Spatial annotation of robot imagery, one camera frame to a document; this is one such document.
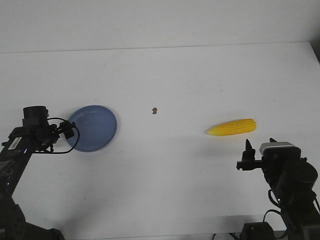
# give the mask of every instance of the white table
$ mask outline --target white table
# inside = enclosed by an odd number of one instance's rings
[[[13,195],[28,222],[66,239],[240,232],[261,221],[273,207],[269,186],[261,170],[236,170],[246,138],[256,158],[273,137],[320,170],[320,67],[307,42],[3,53],[0,79],[3,142],[28,106],[51,117],[87,105],[116,114],[107,147],[33,155]],[[241,118],[256,131],[205,134]],[[267,220],[285,228],[279,216]]]

